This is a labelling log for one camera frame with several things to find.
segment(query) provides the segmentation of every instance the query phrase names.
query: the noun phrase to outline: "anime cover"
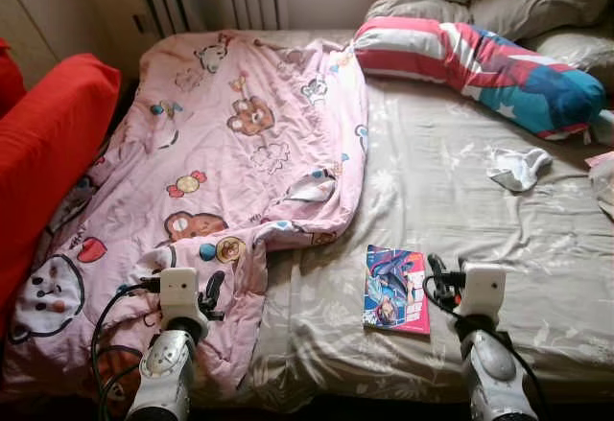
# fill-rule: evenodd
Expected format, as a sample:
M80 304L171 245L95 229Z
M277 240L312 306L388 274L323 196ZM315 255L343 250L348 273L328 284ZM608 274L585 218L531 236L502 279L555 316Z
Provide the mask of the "anime cover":
M422 291L424 256L417 251L368 246L363 324L385 330L431 332Z

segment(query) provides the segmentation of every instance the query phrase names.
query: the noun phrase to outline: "white sock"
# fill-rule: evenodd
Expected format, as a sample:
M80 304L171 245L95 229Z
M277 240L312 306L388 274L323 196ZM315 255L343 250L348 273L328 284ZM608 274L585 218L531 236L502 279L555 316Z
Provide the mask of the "white sock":
M529 152L496 149L486 174L504 188L519 193L532 188L537 182L537 171L552 161L552 157L539 148Z

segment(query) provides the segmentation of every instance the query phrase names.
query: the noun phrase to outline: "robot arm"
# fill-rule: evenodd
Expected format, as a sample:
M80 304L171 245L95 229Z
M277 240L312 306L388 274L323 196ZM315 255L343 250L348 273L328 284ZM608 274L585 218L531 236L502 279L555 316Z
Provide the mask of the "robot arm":
M536 421L522 386L526 371L510 352L509 338L495 330L504 299L505 271L492 263L465 262L461 272L446 272L438 256L431 254L428 260L436 281L434 300L457 319L453 326L460 339L472 419Z
M208 333L209 320L222 320L213 311L224 273L217 271L199 293L198 273L192 268L160 273L160 307L164 332L143 355L141 384L128 412L128 421L185 421L190 409L196 345Z

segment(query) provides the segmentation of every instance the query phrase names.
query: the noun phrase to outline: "pink blanket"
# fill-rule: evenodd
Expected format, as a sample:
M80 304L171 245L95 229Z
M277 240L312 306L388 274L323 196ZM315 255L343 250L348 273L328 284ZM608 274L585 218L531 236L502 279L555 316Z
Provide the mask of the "pink blanket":
M120 286L175 266L196 268L203 288L225 273L225 320L199 343L198 362L232 395L258 332L266 251L337 238L365 157L365 83L351 48L278 48L238 33L159 42L108 149L50 221L16 302L2 397L92 395L100 312ZM105 380L138 362L159 321L156 295L120 300L102 339ZM120 383L111 398L129 404L138 373Z

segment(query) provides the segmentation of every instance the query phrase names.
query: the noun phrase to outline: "pillow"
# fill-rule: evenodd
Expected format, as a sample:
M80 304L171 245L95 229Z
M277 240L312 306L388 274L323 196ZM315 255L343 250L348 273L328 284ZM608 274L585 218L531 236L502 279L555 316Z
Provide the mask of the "pillow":
M74 56L0 120L0 336L40 233L103 141L119 83L117 70Z
M19 68L9 56L9 48L0 38L0 119L26 94Z
M592 25L606 5L607 0L469 0L476 26L511 40L564 25Z
M377 17L354 38L367 74L445 83L542 138L585 130L604 105L592 76L465 23Z
M472 21L469 9L459 0L379 0L371 5L365 21L376 16L407 16L465 23Z
M614 16L593 28L558 28L522 45L586 71L614 95Z

